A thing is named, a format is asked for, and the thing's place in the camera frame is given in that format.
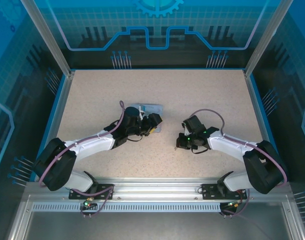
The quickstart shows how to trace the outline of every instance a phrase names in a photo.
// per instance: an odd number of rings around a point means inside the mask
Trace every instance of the perforated metal strip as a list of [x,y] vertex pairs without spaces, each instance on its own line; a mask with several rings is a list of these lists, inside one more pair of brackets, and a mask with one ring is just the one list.
[[[79,212],[80,202],[35,202],[33,212]],[[109,202],[103,207],[106,213],[216,213],[220,212],[220,203],[189,203],[189,202]]]

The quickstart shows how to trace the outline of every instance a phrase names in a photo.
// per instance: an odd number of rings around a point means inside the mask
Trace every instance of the blue frame border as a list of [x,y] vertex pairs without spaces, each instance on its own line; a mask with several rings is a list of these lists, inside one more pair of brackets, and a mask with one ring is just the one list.
[[[144,69],[150,69],[151,70],[151,68],[141,68],[141,69],[135,68],[134,70],[144,70]],[[168,69],[178,69],[178,68],[154,68],[154,69],[156,69],[156,70],[164,70],[164,69],[168,70]],[[181,70],[222,70],[223,68],[219,68],[219,69],[218,68],[180,68],[180,69]],[[225,70],[245,70],[244,68],[224,68],[224,69]],[[99,69],[72,69],[72,71],[75,71],[75,70],[83,70],[83,71],[89,70],[90,71],[90,70],[99,70]],[[57,109],[57,106],[58,106],[58,103],[59,103],[59,98],[62,94],[62,90],[63,90],[63,86],[64,86],[65,81],[66,81],[66,76],[63,75],[62,78],[61,78],[61,81],[60,81],[60,85],[59,85],[59,88],[58,88],[56,98],[55,98],[55,100],[53,102],[53,105],[52,105],[50,116],[49,116],[49,119],[48,119],[48,122],[47,122],[46,129],[45,129],[44,134],[43,134],[43,138],[42,138],[37,156],[39,156],[42,153],[42,151],[44,150],[44,148],[46,146],[46,141],[47,141],[47,138],[48,138],[48,134],[49,134],[50,128],[52,126],[52,123],[54,121],[55,112],[56,112],[56,109]],[[260,94],[259,94],[259,91],[258,91],[258,88],[257,88],[257,85],[256,85],[255,78],[254,78],[253,74],[250,75],[250,83],[251,83],[251,85],[254,89],[255,99],[258,102],[259,110],[260,110],[260,113],[262,115],[264,127],[266,128],[269,141],[271,142],[273,147],[275,149],[277,149],[276,143],[275,143],[275,140],[274,140],[274,137],[273,137],[273,133],[272,133],[271,127],[269,125],[268,118],[266,116],[264,106],[263,106],[263,103],[262,103],[262,100],[261,100],[261,97],[260,97]],[[32,174],[30,176],[30,182],[34,182],[35,178],[36,178],[36,174],[34,172],[32,172]]]
[[[60,81],[60,84],[59,84],[59,87],[58,87],[56,97],[53,101],[53,105],[52,105],[52,108],[51,108],[51,112],[50,112],[50,115],[49,115],[49,118],[48,118],[46,128],[44,130],[44,134],[43,134],[43,137],[42,137],[42,140],[41,140],[41,143],[40,143],[40,147],[39,147],[39,150],[38,150],[37,157],[39,157],[39,155],[42,153],[42,151],[46,147],[46,141],[47,141],[49,131],[50,131],[51,126],[52,126],[53,121],[54,121],[55,112],[56,112],[56,109],[57,109],[57,106],[58,106],[59,98],[60,98],[60,96],[62,94],[62,91],[63,91],[65,81],[66,81],[66,76],[63,74],[62,77],[61,77],[61,81]],[[29,181],[34,182],[36,176],[37,176],[36,173],[32,172]]]
[[250,82],[251,82],[251,85],[253,87],[254,94],[256,96],[256,100],[257,100],[258,105],[259,105],[260,113],[262,115],[263,123],[264,123],[264,126],[266,128],[269,141],[272,144],[272,146],[277,150],[277,146],[276,146],[276,143],[275,143],[275,139],[273,137],[272,129],[271,129],[271,126],[269,125],[268,118],[267,118],[267,115],[265,113],[264,105],[263,105],[261,96],[259,94],[257,84],[255,82],[255,78],[254,78],[253,74],[250,74]]

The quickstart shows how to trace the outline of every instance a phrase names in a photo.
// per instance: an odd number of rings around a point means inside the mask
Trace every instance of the metal frame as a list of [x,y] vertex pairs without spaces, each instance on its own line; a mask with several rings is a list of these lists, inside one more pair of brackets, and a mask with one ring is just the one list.
[[[256,113],[264,139],[269,139],[269,134],[263,121],[262,111],[259,107],[255,87],[249,77],[245,78],[248,86],[250,98]],[[49,129],[47,140],[56,136],[60,124],[72,77],[66,79],[63,86],[55,114]],[[201,184],[216,183],[218,178],[98,178],[100,183],[114,184],[114,194],[109,204],[134,205],[145,203],[168,203],[171,205],[185,206],[211,205],[213,203],[229,202],[221,200],[203,200],[198,193]],[[62,205],[80,203],[80,200],[69,200],[69,190],[62,188],[58,191],[50,192],[47,188],[40,188],[37,182],[28,182],[17,211],[14,224],[12,226],[9,240],[23,240],[29,227],[29,222],[34,211],[34,205]],[[285,222],[288,225],[289,235],[294,240],[305,240],[305,226],[299,214],[290,185],[283,188],[275,188],[269,194],[258,193],[254,189],[250,192],[251,203],[280,203],[285,214]],[[53,209],[53,212],[67,212],[66,210]]]
[[49,48],[61,71],[65,76],[69,77],[71,69],[36,3],[34,0],[21,0],[21,3],[38,29],[38,32]]
[[252,74],[253,70],[255,69],[255,66],[259,62],[259,59],[264,54],[264,51],[266,50],[269,42],[275,35],[277,28],[279,27],[282,20],[284,19],[284,16],[288,12],[288,9],[291,6],[292,2],[293,0],[281,0],[272,18],[270,19],[266,30],[262,34],[261,39],[259,40],[255,50],[253,51],[249,62],[247,63],[247,66],[245,68],[246,77],[249,77]]
[[[67,76],[59,100],[53,115],[53,120],[48,133],[45,135],[43,144],[56,136],[60,121],[64,112],[66,100],[69,94],[73,76],[59,46],[56,43],[49,27],[47,26],[41,12],[33,0],[21,0],[39,33],[50,49],[62,72]],[[258,119],[259,128],[264,139],[270,139],[270,131],[266,129],[265,119],[262,115],[254,86],[250,80],[252,71],[264,53],[271,38],[280,25],[283,17],[288,11],[293,0],[281,0],[276,12],[271,18],[262,38],[254,50],[245,69],[245,79],[248,86],[251,101]],[[113,199],[109,203],[185,203],[187,205],[219,203],[219,200],[203,200],[198,193],[201,184],[216,183],[217,178],[99,178],[101,183],[114,184]],[[19,205],[9,240],[23,240],[25,238],[29,222],[34,211],[35,203],[79,203],[78,200],[68,199],[69,191],[60,189],[49,192],[40,188],[36,182],[28,182]],[[294,196],[290,186],[273,189],[269,194],[263,195],[255,190],[250,192],[251,203],[281,203],[285,221],[288,224],[289,233],[294,240],[305,240],[305,226],[301,220]]]

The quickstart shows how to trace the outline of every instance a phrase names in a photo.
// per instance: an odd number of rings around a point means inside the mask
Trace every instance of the enclosure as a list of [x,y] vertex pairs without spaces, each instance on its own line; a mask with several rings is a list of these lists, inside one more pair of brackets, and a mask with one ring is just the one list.
[[[40,187],[32,166],[51,139],[119,119],[120,100],[160,106],[161,130],[76,162],[114,185],[84,219],[83,201]],[[230,201],[199,189],[245,164],[176,148],[198,109],[269,141],[286,186],[252,188],[240,217],[221,216]],[[0,239],[83,238],[305,240],[305,0],[0,0]]]

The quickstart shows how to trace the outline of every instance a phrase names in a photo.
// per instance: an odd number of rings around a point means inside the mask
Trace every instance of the wire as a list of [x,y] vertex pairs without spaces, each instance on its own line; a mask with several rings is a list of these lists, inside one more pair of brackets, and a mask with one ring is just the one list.
[[124,118],[124,114],[125,114],[125,104],[123,101],[119,101],[119,104],[122,108],[122,112],[121,112],[121,116],[120,116],[120,119],[117,123],[117,125],[110,131],[108,132],[105,132],[105,133],[102,133],[102,134],[98,134],[98,135],[94,135],[94,136],[88,136],[88,137],[85,137],[83,139],[80,139],[78,141],[76,141],[75,143],[69,145],[68,147],[66,147],[64,150],[62,150],[57,156],[54,157],[54,159],[50,162],[50,164],[48,165],[48,167],[46,168],[46,170],[43,172],[43,174],[41,175],[40,179],[39,179],[39,186],[41,187],[45,187],[42,185],[43,181],[44,181],[44,178],[45,176],[47,175],[47,173],[49,172],[49,170],[52,168],[52,166],[55,164],[55,162],[65,153],[67,152],[69,149],[71,149],[72,147],[82,143],[82,142],[85,142],[87,140],[91,140],[91,139],[96,139],[96,138],[101,138],[101,137],[104,137],[108,134],[111,134],[113,131],[115,131],[119,126],[120,124],[122,123],[122,120]]
[[85,214],[84,211],[83,211],[83,209],[81,208],[81,209],[80,209],[80,213],[81,213],[84,217],[89,216],[90,218],[96,216],[97,214],[99,214],[99,213],[103,210],[104,206],[106,205],[107,200],[109,199],[109,197],[111,196],[111,194],[112,194],[112,192],[113,192],[113,189],[114,189],[114,187],[113,187],[113,186],[110,186],[110,187],[106,188],[105,190],[101,191],[100,193],[98,193],[98,192],[95,193],[96,195],[98,195],[98,194],[102,194],[103,192],[109,191],[107,197],[105,198],[104,202],[102,203],[102,205],[100,206],[100,208],[98,209],[98,211],[96,211],[96,212],[93,213],[93,214],[90,214],[90,213],[89,213],[89,214]]
[[214,114],[216,114],[218,117],[220,117],[221,121],[222,121],[222,125],[221,125],[221,128],[220,128],[220,133],[221,135],[227,139],[227,140],[230,140],[232,142],[235,142],[237,144],[242,144],[242,145],[246,145],[248,147],[251,147],[255,150],[257,150],[258,152],[260,152],[261,154],[263,154],[266,158],[268,158],[278,169],[279,171],[281,172],[282,174],[282,177],[283,177],[283,183],[280,184],[280,185],[277,185],[277,187],[283,187],[286,185],[288,179],[287,179],[287,175],[285,173],[285,171],[283,170],[283,168],[276,162],[275,159],[273,159],[269,154],[267,154],[264,150],[261,150],[259,147],[257,146],[254,146],[252,144],[249,144],[247,141],[240,141],[240,140],[237,140],[237,139],[234,139],[234,138],[231,138],[229,136],[226,136],[223,132],[223,129],[224,129],[224,126],[225,126],[225,120],[224,118],[218,113],[216,112],[215,110],[212,110],[212,109],[207,109],[207,108],[203,108],[203,109],[199,109],[197,111],[195,111],[193,114],[190,115],[190,117],[192,117],[193,115],[195,115],[196,113],[199,113],[201,111],[207,111],[207,112],[212,112]]
[[203,187],[201,186],[200,188],[197,189],[197,193],[203,194],[203,192],[200,192],[199,189],[202,189]]
[[[233,217],[233,216],[236,216],[236,214],[233,214],[233,213],[234,213],[233,211],[224,210],[224,212],[231,214],[230,216],[232,216],[232,217]],[[253,225],[255,225],[255,226],[262,232],[262,234],[264,234],[264,235],[267,237],[267,239],[273,240],[273,238],[270,237],[270,236],[265,232],[265,230],[264,230],[257,222],[255,222],[255,221],[252,220],[251,218],[248,218],[248,217],[245,217],[245,216],[242,216],[242,215],[238,215],[238,217],[240,217],[240,218],[242,218],[242,219],[244,219],[244,220],[246,220],[246,221],[248,221],[248,222],[251,222]]]
[[194,150],[191,148],[191,152],[192,152],[193,154],[203,154],[203,153],[205,153],[205,152],[207,152],[207,151],[208,151],[208,148],[206,148],[206,150],[203,150],[203,151],[194,152]]
[[233,216],[239,216],[243,211],[245,211],[246,207],[249,204],[249,200],[251,199],[251,191],[247,189],[247,200],[242,209],[239,212],[233,213]]
[[132,139],[127,138],[127,140],[128,140],[128,141],[131,141],[131,142],[139,142],[139,141],[142,140],[142,139],[143,139],[143,136],[141,136],[141,138],[140,138],[139,140],[132,140]]

